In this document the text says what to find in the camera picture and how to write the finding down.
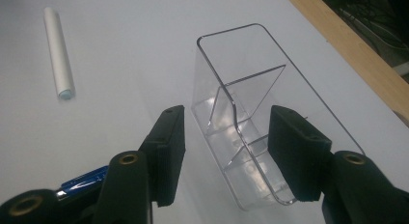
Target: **wooden strip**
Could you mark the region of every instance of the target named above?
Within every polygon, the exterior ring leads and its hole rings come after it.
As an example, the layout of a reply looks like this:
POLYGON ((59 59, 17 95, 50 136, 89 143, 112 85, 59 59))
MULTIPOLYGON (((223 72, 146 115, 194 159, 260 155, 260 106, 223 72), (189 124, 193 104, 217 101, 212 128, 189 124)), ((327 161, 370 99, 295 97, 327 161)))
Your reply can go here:
POLYGON ((289 0, 394 111, 409 119, 409 84, 322 0, 289 0))

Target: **clear plastic panel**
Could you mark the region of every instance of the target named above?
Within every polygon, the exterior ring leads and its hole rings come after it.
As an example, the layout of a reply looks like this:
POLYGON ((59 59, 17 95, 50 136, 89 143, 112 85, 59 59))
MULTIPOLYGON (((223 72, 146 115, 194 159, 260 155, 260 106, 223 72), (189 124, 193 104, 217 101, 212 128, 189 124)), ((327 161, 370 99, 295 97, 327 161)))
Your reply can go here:
POLYGON ((296 201, 267 151, 272 105, 305 117, 333 141, 333 152, 362 152, 263 26, 198 39, 192 112, 244 210, 296 201))

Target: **white surface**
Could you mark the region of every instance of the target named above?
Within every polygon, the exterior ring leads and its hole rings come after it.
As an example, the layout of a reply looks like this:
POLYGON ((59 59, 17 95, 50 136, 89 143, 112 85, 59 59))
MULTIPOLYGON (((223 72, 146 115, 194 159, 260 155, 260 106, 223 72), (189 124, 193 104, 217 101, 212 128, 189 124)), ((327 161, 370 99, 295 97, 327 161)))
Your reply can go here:
POLYGON ((49 7, 45 8, 44 24, 57 96, 64 100, 71 99, 74 86, 66 43, 64 42, 63 28, 58 13, 49 7))
POLYGON ((409 129, 287 0, 0 0, 0 202, 138 149, 160 112, 183 104, 177 198, 154 211, 155 223, 323 223, 319 203, 239 210, 191 115, 196 38, 254 22, 392 183, 409 190, 409 129), (77 92, 69 101, 55 99, 48 6, 64 21, 77 92))

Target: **tabletop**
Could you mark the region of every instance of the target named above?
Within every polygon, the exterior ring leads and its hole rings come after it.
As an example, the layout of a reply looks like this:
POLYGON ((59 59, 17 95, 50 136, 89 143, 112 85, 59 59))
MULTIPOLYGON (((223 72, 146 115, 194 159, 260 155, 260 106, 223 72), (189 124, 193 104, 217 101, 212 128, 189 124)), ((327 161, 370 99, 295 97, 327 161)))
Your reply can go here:
POLYGON ((320 203, 240 210, 190 111, 196 39, 264 25, 391 182, 409 190, 409 129, 289 0, 0 0, 0 202, 56 189, 137 150, 182 104, 175 203, 155 223, 324 223, 320 203), (76 95, 58 100, 42 10, 59 14, 76 95))

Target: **transparent organizer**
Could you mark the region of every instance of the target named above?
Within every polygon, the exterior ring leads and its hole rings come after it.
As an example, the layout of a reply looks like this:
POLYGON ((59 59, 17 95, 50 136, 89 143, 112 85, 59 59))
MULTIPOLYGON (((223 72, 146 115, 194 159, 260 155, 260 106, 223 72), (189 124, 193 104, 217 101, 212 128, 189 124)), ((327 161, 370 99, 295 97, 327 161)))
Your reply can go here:
POLYGON ((362 152, 263 26, 205 35, 197 45, 192 112, 240 208, 296 201, 267 151, 272 105, 305 117, 333 152, 362 152))

